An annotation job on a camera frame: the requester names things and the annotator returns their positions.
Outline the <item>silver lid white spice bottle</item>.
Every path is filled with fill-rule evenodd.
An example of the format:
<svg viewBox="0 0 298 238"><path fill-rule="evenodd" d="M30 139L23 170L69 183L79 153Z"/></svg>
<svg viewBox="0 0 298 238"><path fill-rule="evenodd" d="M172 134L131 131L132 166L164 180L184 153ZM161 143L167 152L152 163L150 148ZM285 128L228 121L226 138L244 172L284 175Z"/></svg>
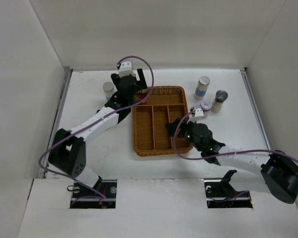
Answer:
<svg viewBox="0 0 298 238"><path fill-rule="evenodd" d="M112 82L105 82L102 86L102 89L104 91L106 100L109 101L110 98L114 95L115 93L115 86Z"/></svg>

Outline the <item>red sauce bottle yellow cap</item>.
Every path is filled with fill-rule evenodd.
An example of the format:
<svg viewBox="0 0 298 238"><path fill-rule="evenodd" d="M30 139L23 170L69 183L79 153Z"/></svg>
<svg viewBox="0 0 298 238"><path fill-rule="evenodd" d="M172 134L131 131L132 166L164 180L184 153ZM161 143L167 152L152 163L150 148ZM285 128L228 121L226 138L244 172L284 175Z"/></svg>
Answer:
<svg viewBox="0 0 298 238"><path fill-rule="evenodd" d="M148 94L148 90L147 89L144 89L141 91L141 93L138 95L138 100L139 101L142 101Z"/></svg>

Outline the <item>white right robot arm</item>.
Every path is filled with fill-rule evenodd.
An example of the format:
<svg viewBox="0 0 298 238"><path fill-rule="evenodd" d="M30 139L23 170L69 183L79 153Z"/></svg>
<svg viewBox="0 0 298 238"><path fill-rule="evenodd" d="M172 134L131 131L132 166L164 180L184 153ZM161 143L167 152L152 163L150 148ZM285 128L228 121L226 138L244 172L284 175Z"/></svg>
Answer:
<svg viewBox="0 0 298 238"><path fill-rule="evenodd" d="M218 91L227 98L219 113L197 119L190 108L200 104L201 76L211 80L206 100ZM257 191L294 203L298 160L267 149L240 70L158 70L147 84L147 101L133 108L133 144L150 178L217 178L210 199Z"/></svg>

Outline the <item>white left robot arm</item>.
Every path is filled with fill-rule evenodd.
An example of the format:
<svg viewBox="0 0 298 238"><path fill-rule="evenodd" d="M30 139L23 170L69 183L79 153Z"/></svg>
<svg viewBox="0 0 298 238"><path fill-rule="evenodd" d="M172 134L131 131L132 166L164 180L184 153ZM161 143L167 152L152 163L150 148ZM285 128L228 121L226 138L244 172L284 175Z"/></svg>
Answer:
<svg viewBox="0 0 298 238"><path fill-rule="evenodd" d="M124 120L131 112L130 106L135 103L135 95L141 91L133 73L113 73L111 79L117 91L87 121L71 130L59 129L48 158L48 162L65 175L85 184L84 191L92 198L100 195L102 179L86 165L87 144Z"/></svg>

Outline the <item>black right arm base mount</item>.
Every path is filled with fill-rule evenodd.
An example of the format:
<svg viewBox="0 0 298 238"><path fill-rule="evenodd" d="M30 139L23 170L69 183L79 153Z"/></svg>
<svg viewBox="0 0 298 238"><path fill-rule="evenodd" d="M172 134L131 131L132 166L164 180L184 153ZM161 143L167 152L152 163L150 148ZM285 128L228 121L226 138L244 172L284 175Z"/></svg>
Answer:
<svg viewBox="0 0 298 238"><path fill-rule="evenodd" d="M237 170L229 170L222 178L204 180L206 203L209 209L253 208L249 191L237 191L231 185Z"/></svg>

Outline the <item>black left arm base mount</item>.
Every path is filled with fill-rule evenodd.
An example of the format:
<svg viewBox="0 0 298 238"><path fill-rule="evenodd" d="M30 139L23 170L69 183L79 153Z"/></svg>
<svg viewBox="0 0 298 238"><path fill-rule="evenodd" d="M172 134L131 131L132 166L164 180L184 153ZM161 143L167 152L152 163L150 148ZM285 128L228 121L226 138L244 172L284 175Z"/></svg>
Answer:
<svg viewBox="0 0 298 238"><path fill-rule="evenodd" d="M102 180L94 187L100 194L75 182L67 187L71 193L71 209L115 209L117 195L117 180Z"/></svg>

